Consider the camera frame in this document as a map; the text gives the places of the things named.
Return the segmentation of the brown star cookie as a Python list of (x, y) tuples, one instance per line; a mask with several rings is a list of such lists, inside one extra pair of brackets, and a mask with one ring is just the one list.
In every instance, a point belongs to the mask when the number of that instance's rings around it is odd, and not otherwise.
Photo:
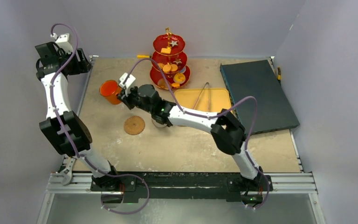
[(176, 58), (173, 63), (179, 66), (180, 64), (182, 64), (181, 58)]

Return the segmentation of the red three-tier cake stand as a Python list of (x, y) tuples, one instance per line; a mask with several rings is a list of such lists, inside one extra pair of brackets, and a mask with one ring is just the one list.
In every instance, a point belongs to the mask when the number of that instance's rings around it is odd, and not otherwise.
[(184, 52), (186, 42), (180, 35), (165, 29), (165, 34), (159, 35), (153, 42), (154, 52), (150, 78), (163, 90), (179, 89), (190, 79), (191, 71), (187, 65), (187, 54)]

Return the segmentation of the yellow serving tray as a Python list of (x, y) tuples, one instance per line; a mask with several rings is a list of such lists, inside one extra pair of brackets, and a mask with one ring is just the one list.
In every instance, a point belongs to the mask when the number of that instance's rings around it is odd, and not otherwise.
[[(192, 109), (201, 89), (180, 89), (174, 92), (178, 103)], [(201, 100), (195, 110), (207, 112), (207, 89), (205, 89)], [(210, 112), (221, 112), (222, 109), (229, 109), (231, 101), (228, 91), (225, 88), (210, 88)]]

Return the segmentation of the orange mug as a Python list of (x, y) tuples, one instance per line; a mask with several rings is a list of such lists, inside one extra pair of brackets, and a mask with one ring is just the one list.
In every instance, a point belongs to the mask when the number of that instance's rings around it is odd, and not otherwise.
[(118, 105), (122, 101), (118, 98), (122, 88), (118, 85), (115, 80), (105, 81), (99, 88), (99, 93), (112, 105)]

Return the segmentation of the white ribbed mug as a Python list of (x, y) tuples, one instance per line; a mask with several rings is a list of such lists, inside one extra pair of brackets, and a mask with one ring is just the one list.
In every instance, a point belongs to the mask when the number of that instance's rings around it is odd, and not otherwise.
[(164, 120), (154, 119), (154, 118), (152, 118), (151, 120), (152, 120), (153, 125), (157, 128), (167, 127), (167, 124), (164, 122)]

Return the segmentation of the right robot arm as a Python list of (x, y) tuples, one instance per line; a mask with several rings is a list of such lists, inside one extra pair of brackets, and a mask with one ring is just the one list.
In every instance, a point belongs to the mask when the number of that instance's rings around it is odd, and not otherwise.
[(164, 100), (150, 84), (140, 87), (125, 87), (117, 98), (129, 109), (139, 108), (151, 115), (156, 123), (171, 127), (185, 126), (210, 134), (217, 148), (231, 155), (243, 177), (243, 184), (249, 190), (260, 186), (260, 167), (247, 150), (248, 137), (245, 127), (229, 111), (220, 113), (202, 112), (180, 107), (179, 104)]

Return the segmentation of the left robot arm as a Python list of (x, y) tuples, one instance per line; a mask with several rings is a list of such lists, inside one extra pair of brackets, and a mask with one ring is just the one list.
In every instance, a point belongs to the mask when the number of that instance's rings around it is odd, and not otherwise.
[(92, 149), (88, 128), (70, 107), (67, 77), (89, 72), (91, 63), (82, 49), (64, 49), (55, 42), (37, 45), (35, 49), (40, 56), (36, 77), (45, 89), (48, 104), (40, 130), (58, 154), (82, 160), (92, 172), (96, 186), (109, 191), (118, 189), (117, 171)]

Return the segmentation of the round orange cookie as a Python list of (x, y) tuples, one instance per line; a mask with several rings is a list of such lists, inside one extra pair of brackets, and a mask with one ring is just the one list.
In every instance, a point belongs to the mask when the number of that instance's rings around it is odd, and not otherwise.
[(171, 69), (171, 66), (170, 64), (166, 64), (163, 68), (163, 72), (164, 73), (169, 73), (170, 72), (170, 69)]
[(170, 72), (176, 72), (178, 70), (178, 66), (176, 64), (171, 64)]

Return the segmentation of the square cracker biscuit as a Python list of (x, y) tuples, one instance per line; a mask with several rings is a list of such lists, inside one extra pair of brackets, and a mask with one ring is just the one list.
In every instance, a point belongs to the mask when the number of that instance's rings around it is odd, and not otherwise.
[(160, 53), (163, 55), (170, 55), (172, 48), (161, 48)]

